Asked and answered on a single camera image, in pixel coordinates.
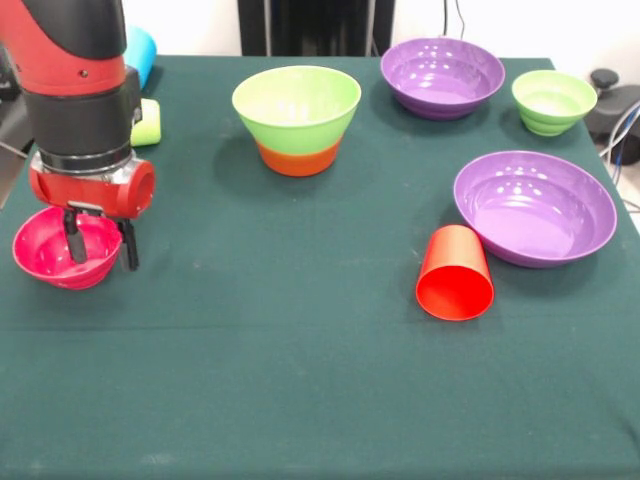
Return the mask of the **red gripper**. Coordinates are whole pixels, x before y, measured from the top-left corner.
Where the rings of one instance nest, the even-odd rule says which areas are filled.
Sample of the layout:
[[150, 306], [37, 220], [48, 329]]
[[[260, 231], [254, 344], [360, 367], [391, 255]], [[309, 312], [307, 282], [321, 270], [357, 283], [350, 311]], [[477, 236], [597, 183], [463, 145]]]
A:
[[76, 176], [49, 170], [37, 152], [30, 161], [28, 179], [40, 201], [64, 208], [64, 234], [70, 256], [76, 264], [87, 261], [78, 215], [99, 217], [104, 214], [111, 218], [125, 218], [117, 220], [122, 238], [121, 263], [129, 272], [139, 268], [135, 229], [129, 219], [136, 219], [152, 203], [155, 170], [149, 161], [133, 155], [113, 171]]

